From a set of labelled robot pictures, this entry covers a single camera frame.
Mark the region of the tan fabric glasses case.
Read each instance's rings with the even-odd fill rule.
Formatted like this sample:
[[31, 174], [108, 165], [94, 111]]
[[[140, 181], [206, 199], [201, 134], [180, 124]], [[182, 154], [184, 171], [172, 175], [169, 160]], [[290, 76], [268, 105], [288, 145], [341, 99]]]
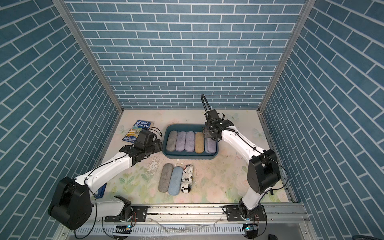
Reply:
[[195, 152], [202, 154], [205, 151], [205, 140], [202, 132], [195, 133]]

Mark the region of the lavender fabric glasses case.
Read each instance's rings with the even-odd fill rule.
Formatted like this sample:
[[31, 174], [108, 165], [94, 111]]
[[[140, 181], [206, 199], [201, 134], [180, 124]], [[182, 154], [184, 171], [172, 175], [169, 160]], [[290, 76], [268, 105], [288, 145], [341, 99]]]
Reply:
[[176, 141], [176, 147], [175, 147], [175, 150], [177, 152], [183, 152], [185, 150], [186, 135], [187, 135], [187, 133], [184, 132], [184, 131], [178, 132], [177, 141]]

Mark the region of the dark grey glasses case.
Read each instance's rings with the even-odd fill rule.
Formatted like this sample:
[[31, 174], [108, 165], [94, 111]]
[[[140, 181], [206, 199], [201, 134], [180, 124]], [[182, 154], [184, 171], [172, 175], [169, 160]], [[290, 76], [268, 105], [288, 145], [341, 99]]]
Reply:
[[173, 169], [172, 164], [165, 164], [163, 166], [158, 186], [159, 192], [166, 193], [168, 191]]

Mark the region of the light blue glasses case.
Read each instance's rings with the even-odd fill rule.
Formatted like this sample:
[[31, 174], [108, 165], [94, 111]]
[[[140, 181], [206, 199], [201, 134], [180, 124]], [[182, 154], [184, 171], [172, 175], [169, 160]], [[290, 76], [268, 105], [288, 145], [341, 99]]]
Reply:
[[175, 167], [172, 171], [172, 175], [169, 183], [169, 189], [168, 189], [168, 193], [171, 196], [176, 196], [179, 194], [181, 189], [182, 177], [183, 177], [183, 168]]

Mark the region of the newspaper print glasses case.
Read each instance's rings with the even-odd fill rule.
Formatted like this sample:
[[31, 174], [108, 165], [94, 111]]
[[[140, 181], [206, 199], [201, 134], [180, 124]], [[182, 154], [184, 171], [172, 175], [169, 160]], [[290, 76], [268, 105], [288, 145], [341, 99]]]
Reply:
[[184, 194], [188, 194], [192, 189], [193, 172], [194, 172], [194, 167], [192, 165], [186, 165], [183, 168], [181, 192]]

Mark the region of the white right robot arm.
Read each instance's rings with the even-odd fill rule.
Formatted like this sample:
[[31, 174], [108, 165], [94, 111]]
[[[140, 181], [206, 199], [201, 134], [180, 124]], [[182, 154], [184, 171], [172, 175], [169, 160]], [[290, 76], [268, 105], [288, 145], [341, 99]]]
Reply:
[[281, 180], [280, 165], [275, 152], [266, 151], [252, 143], [231, 121], [220, 117], [216, 110], [206, 111], [205, 117], [204, 137], [228, 143], [248, 163], [249, 189], [241, 198], [240, 206], [244, 213], [256, 209], [263, 196], [273, 190]]

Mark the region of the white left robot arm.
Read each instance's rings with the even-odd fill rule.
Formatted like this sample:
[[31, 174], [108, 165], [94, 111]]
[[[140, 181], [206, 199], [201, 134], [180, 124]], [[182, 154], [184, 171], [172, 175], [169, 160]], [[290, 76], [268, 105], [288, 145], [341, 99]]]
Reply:
[[76, 178], [61, 179], [49, 205], [48, 215], [70, 230], [80, 228], [88, 220], [104, 217], [130, 221], [134, 215], [131, 201], [115, 195], [112, 200], [98, 202], [96, 191], [121, 172], [162, 150], [163, 143], [155, 133], [140, 131], [132, 145], [123, 146], [106, 163]]

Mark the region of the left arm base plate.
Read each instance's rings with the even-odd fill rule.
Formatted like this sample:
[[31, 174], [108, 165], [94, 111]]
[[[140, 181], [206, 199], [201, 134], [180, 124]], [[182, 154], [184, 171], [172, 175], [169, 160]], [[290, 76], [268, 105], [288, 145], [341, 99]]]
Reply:
[[148, 206], [131, 206], [131, 215], [127, 220], [121, 220], [120, 216], [107, 216], [104, 218], [106, 223], [125, 223], [125, 222], [145, 222]]

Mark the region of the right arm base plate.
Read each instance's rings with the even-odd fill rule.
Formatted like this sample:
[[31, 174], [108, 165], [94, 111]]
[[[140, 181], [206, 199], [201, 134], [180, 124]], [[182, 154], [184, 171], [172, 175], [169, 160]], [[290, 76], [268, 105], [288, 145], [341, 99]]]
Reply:
[[266, 221], [267, 215], [263, 205], [258, 205], [252, 210], [248, 210], [243, 205], [226, 205], [222, 207], [229, 222], [239, 221]]

